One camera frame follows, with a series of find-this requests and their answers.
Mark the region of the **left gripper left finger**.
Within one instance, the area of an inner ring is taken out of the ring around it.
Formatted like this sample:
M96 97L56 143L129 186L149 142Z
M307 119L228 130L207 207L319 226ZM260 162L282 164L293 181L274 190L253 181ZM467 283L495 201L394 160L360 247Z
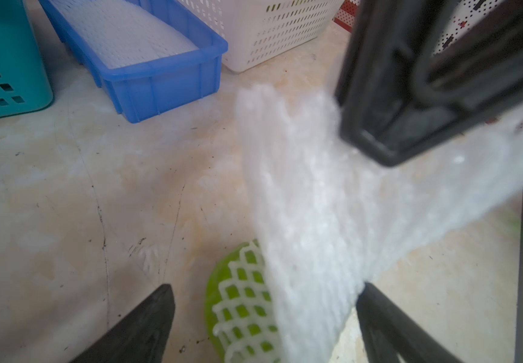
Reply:
M175 315L171 285L160 285L74 362L161 362Z

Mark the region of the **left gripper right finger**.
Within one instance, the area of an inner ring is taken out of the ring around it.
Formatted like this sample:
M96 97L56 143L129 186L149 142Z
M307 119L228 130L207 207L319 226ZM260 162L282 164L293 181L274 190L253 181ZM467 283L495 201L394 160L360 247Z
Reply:
M356 302L369 362L459 362L381 290L365 284Z

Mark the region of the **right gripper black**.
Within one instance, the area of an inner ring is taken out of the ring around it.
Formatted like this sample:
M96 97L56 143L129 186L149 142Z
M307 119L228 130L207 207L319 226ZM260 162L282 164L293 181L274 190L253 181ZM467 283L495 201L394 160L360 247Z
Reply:
M397 166L523 102L523 1L444 51L455 1L364 1L335 90L340 138Z

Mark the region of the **green custard apple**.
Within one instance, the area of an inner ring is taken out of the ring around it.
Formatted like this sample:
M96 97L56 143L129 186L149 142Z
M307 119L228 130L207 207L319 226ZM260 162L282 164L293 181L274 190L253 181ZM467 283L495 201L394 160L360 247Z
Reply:
M220 260L206 286L205 323L223 362L282 362L281 337L257 240Z

